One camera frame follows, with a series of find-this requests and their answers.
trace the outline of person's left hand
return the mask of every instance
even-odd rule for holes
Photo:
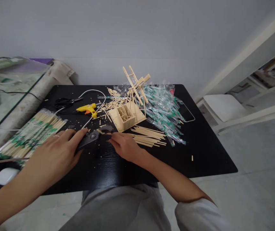
[[[87,128],[78,132],[68,129],[51,135],[35,150],[17,178],[28,179],[36,191],[43,193],[77,164],[83,150],[74,154],[87,132]]]

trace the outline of white wall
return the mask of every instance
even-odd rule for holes
[[[0,0],[0,56],[53,57],[79,84],[120,84],[122,66],[194,98],[275,13],[273,0]]]

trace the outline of glass table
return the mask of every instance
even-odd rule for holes
[[[0,124],[42,78],[48,67],[36,73],[19,73],[19,79],[15,80],[7,79],[5,74],[0,74]]]

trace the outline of white mouse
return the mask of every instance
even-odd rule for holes
[[[5,185],[10,182],[20,170],[15,168],[4,168],[0,171],[0,185]]]

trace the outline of black table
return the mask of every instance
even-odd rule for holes
[[[84,91],[89,89],[100,90],[109,96],[107,87],[113,89],[113,86],[102,85],[54,86],[46,97],[48,100],[43,101],[37,111],[43,107],[56,111],[53,108],[56,99],[78,98]],[[94,91],[88,92],[83,96],[84,99],[82,101],[76,102],[72,107],[63,111],[71,112],[80,106],[97,103],[97,96],[101,96],[101,94]],[[182,138],[187,144],[183,145],[175,142],[176,146],[172,148],[167,141],[167,146],[150,148],[141,145],[141,147],[188,178],[237,172],[235,164],[183,85],[175,85],[175,96],[184,102],[195,117],[195,121],[181,125],[181,131],[184,133]],[[62,130],[69,126],[74,126],[76,130],[79,130],[90,118],[86,115],[72,114],[60,115],[60,117],[68,119]],[[103,124],[114,126],[108,119],[107,122],[101,123],[101,125]],[[147,121],[143,121],[139,125],[157,129]],[[91,124],[87,125],[90,129],[96,129],[98,126],[99,120],[93,120]],[[0,170],[6,167],[19,168],[15,163],[0,164]],[[105,142],[91,150],[85,150],[78,164],[63,179],[49,188],[44,195],[151,182],[158,182],[158,180],[148,171],[122,159],[115,152],[112,145]]]

